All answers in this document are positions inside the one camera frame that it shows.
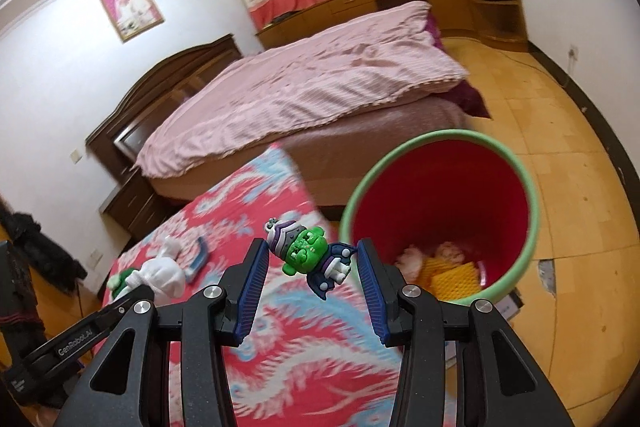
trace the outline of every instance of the green bucket rim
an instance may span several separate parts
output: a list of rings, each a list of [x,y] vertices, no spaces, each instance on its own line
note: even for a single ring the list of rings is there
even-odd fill
[[[481,292],[469,295],[462,299],[450,301],[454,304],[464,306],[469,306],[476,299],[487,299],[488,301],[496,303],[515,287],[516,283],[522,278],[529,266],[538,240],[540,208],[538,206],[536,187],[522,162],[513,152],[511,152],[510,149],[508,149],[506,145],[490,136],[487,136],[486,134],[464,129],[446,129],[422,134],[393,149],[390,153],[386,154],[382,160],[376,163],[369,172],[367,172],[362,181],[353,191],[353,194],[351,195],[351,198],[349,198],[344,210],[342,219],[340,220],[338,235],[340,237],[340,241],[348,243],[349,245],[353,244],[353,239],[351,238],[351,226],[353,224],[353,218],[356,211],[364,197],[364,194],[366,194],[369,187],[380,176],[380,174],[382,174],[388,165],[400,156],[407,154],[413,149],[416,149],[426,143],[439,142],[448,139],[465,140],[486,147],[487,149],[497,153],[497,155],[504,159],[516,172],[526,193],[527,204],[529,206],[529,227],[527,228],[527,238],[515,263],[513,263],[511,268],[508,269],[500,279],[491,286],[483,289]]]

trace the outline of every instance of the bucket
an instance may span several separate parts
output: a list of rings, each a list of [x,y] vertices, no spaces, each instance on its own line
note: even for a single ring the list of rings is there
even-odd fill
[[[380,160],[360,182],[340,222],[340,240],[370,237],[383,263],[409,245],[463,245],[481,267],[482,291],[451,302],[497,302],[523,276],[538,236],[533,182],[506,146],[450,129],[418,136]]]

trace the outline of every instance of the headboard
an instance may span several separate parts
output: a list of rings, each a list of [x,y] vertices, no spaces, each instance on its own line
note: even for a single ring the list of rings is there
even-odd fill
[[[85,140],[87,150],[123,182],[146,139],[182,103],[242,55],[232,35],[181,51],[137,81]]]

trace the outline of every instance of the nightstand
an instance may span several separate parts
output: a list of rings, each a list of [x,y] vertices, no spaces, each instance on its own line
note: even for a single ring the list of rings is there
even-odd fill
[[[100,207],[137,241],[144,239],[175,213],[175,209],[135,169],[124,183],[113,189]]]

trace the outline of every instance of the purple hat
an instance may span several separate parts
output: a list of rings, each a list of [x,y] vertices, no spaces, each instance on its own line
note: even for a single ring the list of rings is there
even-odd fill
[[[300,232],[306,230],[306,227],[303,227],[299,222],[292,219],[288,221],[278,221],[272,217],[265,224],[264,230],[267,232],[269,250],[284,261],[289,247],[300,235]]]

